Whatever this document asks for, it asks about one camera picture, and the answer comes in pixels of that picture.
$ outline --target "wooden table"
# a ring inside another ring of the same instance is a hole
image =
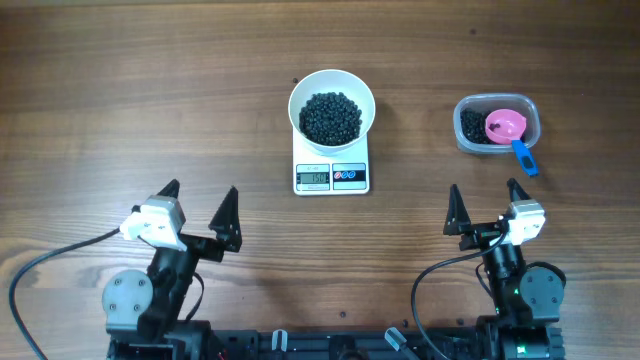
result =
[[[636,358],[639,15],[631,1],[1,11],[0,358],[33,358],[7,306],[16,271],[118,226],[174,177],[190,233],[208,234],[229,186],[240,190],[242,250],[198,266],[206,291],[196,318],[270,331],[413,323],[415,277],[460,254],[458,239],[442,235],[449,186],[459,184],[474,221],[490,221],[508,205],[512,176],[548,215],[526,259],[569,278],[559,324],[568,358]],[[366,196],[291,190],[292,79],[326,68],[357,74],[376,97]],[[453,108],[487,92],[537,104],[540,177],[525,178],[512,156],[457,149]],[[102,289],[152,255],[119,235],[28,273],[18,306],[45,352],[103,358]],[[425,280],[425,324],[492,313],[476,264]],[[184,309],[199,292],[190,289]]]

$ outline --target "digital kitchen scale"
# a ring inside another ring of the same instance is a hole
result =
[[[369,192],[367,136],[345,150],[323,154],[293,132],[293,191],[300,196]]]

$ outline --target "plastic container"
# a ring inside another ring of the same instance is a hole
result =
[[[311,95],[317,93],[342,92],[350,100],[353,100],[358,109],[362,111],[360,120],[360,136],[349,143],[338,146],[327,146],[316,144],[307,139],[300,131],[300,110],[307,104],[307,100],[311,100]],[[293,89],[291,97],[289,97],[289,120],[291,125],[298,132],[312,150],[319,153],[330,154],[349,148],[356,142],[360,141],[373,125],[376,116],[376,102],[373,99],[371,90],[360,80],[359,77],[343,70],[321,70],[314,72],[302,79]]]
[[[520,94],[478,94],[462,99],[453,111],[453,130],[456,133],[458,148],[470,154],[512,153],[511,145],[475,144],[462,133],[460,113],[465,109],[477,112],[491,112],[498,109],[510,109],[527,118],[524,132],[524,146],[533,147],[540,139],[540,117],[536,105],[528,97]]]

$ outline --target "scale control panel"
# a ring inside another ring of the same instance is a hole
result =
[[[335,191],[367,189],[366,164],[299,164],[296,166],[296,190]]]

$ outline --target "bowl of black beans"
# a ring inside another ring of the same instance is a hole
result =
[[[316,152],[334,153],[362,139],[376,105],[369,87],[342,70],[322,70],[302,79],[289,98],[289,120]]]
[[[540,138],[540,117],[536,105],[520,94],[479,94],[462,99],[453,111],[453,128],[458,148],[472,154],[503,154],[513,152],[511,145],[493,143],[485,132],[485,120],[495,110],[509,109],[527,118],[522,142],[533,147]]]

